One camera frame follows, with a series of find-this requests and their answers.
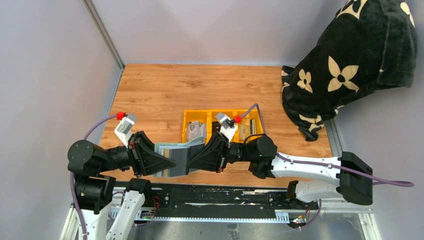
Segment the mint green leather card holder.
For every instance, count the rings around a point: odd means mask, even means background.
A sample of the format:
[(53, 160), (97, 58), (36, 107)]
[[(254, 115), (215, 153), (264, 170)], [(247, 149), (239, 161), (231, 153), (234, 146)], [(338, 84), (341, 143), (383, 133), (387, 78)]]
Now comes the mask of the mint green leather card holder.
[(176, 163), (175, 167), (154, 173), (157, 178), (174, 178), (186, 176), (197, 169), (187, 169), (188, 161), (196, 156), (205, 146), (205, 138), (198, 136), (184, 143), (157, 142), (154, 144), (154, 151)]

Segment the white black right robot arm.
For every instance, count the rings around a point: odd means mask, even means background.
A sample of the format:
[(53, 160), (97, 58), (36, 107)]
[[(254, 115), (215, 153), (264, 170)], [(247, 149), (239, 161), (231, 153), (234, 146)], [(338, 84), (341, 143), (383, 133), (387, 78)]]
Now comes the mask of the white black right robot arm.
[(248, 170), (259, 179), (296, 177), (288, 184), (286, 204), (298, 209), (319, 199), (343, 198), (362, 206), (373, 204), (373, 169), (348, 151), (336, 157), (302, 157), (278, 152), (266, 134), (249, 136), (244, 142), (229, 142), (215, 132), (209, 142), (191, 157), (188, 170), (221, 173), (227, 164), (248, 162)]

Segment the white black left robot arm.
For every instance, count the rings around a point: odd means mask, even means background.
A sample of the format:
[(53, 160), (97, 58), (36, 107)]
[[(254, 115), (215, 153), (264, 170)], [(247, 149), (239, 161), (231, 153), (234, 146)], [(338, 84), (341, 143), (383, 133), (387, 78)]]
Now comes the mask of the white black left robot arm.
[[(80, 240), (126, 240), (141, 207), (153, 201), (151, 182), (143, 176), (176, 166), (154, 151), (154, 144), (143, 131), (133, 133), (125, 145), (104, 149), (86, 139), (68, 150), (71, 194), (79, 219)], [(112, 226), (107, 227), (113, 205), (116, 178), (104, 171), (133, 169), (135, 177), (126, 185), (123, 202)]]

